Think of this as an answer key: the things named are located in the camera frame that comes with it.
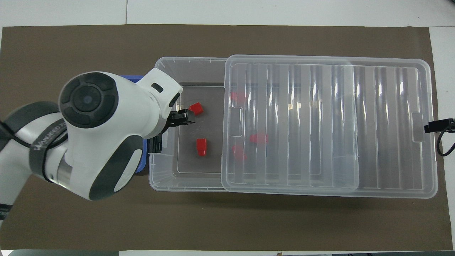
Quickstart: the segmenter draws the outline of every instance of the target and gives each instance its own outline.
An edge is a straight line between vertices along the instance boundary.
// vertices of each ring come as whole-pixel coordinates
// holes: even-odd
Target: clear plastic bin
[[[151,154],[157,190],[400,198],[437,191],[422,60],[234,55],[164,57],[156,67],[183,86],[177,108],[200,102],[207,114],[169,129],[163,152]],[[207,138],[206,159],[197,138]]]

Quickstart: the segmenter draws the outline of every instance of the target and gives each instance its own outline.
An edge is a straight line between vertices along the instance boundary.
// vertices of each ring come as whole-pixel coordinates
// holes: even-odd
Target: white robotic arm
[[[181,92],[155,68],[137,84],[89,72],[63,87],[58,107],[36,102],[10,114],[0,129],[0,225],[32,173],[88,200],[122,189],[139,164],[143,138],[193,123],[192,112],[171,112]]]

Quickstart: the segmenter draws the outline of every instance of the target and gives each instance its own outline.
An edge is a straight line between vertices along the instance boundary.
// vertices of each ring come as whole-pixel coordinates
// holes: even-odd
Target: black velcro strap
[[[48,126],[30,145],[29,150],[29,165],[32,173],[50,181],[46,177],[44,166],[46,163],[46,153],[49,145],[55,141],[62,133],[66,131],[66,123],[59,119]]]
[[[6,219],[12,207],[12,205],[0,204],[0,220]]]

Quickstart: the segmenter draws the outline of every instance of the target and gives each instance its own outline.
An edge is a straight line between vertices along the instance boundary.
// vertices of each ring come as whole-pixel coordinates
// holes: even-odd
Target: brown mat
[[[6,27],[2,40],[2,119],[30,102],[57,101],[79,73],[145,74],[162,56],[419,58],[433,67],[429,30],[415,27]],[[157,192],[136,176],[115,196],[89,202],[32,177],[3,224],[1,248],[452,250],[438,162],[439,190],[428,200]]]

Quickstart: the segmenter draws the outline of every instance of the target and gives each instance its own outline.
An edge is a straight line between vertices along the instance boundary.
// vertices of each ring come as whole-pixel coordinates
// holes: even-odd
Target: white floor
[[[428,26],[439,119],[454,117],[455,4],[450,0],[0,0],[0,32],[4,26],[107,24]],[[447,136],[443,140],[444,148],[450,147],[453,141],[453,137]],[[444,163],[450,219],[455,223],[455,154],[445,157]],[[452,239],[455,242],[455,225],[452,225]],[[122,255],[177,255],[167,252],[127,251]],[[273,254],[276,252],[230,255]],[[185,251],[179,255],[201,255],[201,252]],[[210,255],[226,255],[226,252]]]

